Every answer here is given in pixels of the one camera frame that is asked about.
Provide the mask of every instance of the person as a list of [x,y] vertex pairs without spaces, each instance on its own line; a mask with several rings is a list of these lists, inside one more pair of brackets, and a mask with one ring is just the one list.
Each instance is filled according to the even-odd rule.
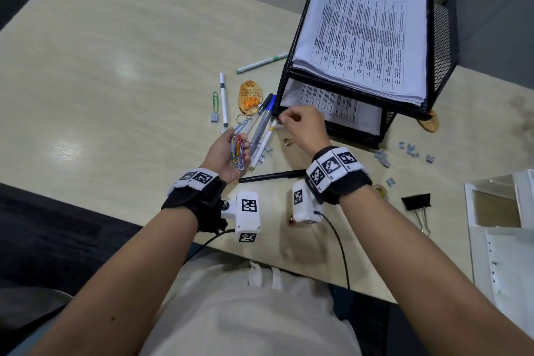
[[[290,108],[280,121],[310,157],[330,146],[315,107]],[[218,138],[201,166],[227,183],[241,176],[229,161],[232,135]],[[431,354],[534,354],[532,339],[371,186],[338,201]],[[198,227],[186,207],[161,210],[88,281],[31,355],[360,354],[324,283],[224,253],[182,267]]]

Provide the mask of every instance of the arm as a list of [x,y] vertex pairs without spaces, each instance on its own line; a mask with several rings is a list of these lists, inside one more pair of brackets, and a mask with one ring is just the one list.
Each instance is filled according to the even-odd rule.
[[[219,137],[201,165],[227,183],[241,176],[229,164],[232,135],[229,129]],[[190,210],[161,210],[84,285],[30,354],[137,354],[197,229]]]
[[[311,157],[330,145],[324,117],[315,107],[291,108],[280,120]],[[432,354],[534,354],[534,341],[370,186],[341,197],[340,205],[371,263]]]

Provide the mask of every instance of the white marker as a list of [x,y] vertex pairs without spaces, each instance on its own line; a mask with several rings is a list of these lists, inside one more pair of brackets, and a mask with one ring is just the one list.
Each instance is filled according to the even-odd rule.
[[274,61],[277,61],[277,60],[281,60],[283,58],[287,58],[288,55],[289,55],[289,53],[283,53],[283,54],[280,54],[280,55],[271,56],[270,58],[267,58],[267,59],[265,59],[263,61],[256,62],[255,64],[250,64],[250,65],[244,66],[243,68],[239,68],[239,69],[237,69],[237,73],[243,73],[243,72],[249,71],[251,69],[257,68],[258,66],[263,66],[263,65],[266,65],[266,64],[270,64],[271,62],[274,62]]
[[219,74],[219,79],[221,81],[221,103],[223,105],[223,125],[225,128],[228,128],[228,109],[226,108],[226,89],[224,87],[224,74],[221,72]]
[[269,145],[269,140],[271,139],[271,134],[275,130],[276,125],[278,124],[278,120],[273,120],[271,123],[271,126],[269,127],[269,131],[267,131],[267,135],[264,137],[262,145],[260,146],[257,154],[254,156],[254,159],[252,160],[252,163],[250,164],[249,169],[254,170],[256,168],[256,165],[259,162],[259,157],[262,156],[263,150],[267,145]]

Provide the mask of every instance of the forearm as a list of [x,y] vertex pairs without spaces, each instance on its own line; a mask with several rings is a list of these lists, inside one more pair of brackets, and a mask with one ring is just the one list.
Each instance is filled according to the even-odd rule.
[[188,209],[162,210],[84,285],[31,355],[136,354],[196,232]]
[[433,354],[534,350],[528,336],[370,186],[340,198],[340,204],[372,264]]

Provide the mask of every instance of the black binder clip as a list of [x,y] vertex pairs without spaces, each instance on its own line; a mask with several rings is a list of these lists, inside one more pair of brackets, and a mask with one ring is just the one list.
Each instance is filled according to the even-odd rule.
[[[402,202],[404,203],[404,206],[406,207],[407,211],[413,211],[413,213],[417,217],[417,221],[419,222],[419,227],[421,228],[421,232],[430,235],[431,231],[428,229],[427,224],[427,207],[431,206],[431,194],[417,194],[415,196],[409,196],[409,197],[401,197]],[[419,214],[417,213],[417,210],[422,209],[423,211],[423,222],[421,222],[421,219],[419,218]]]

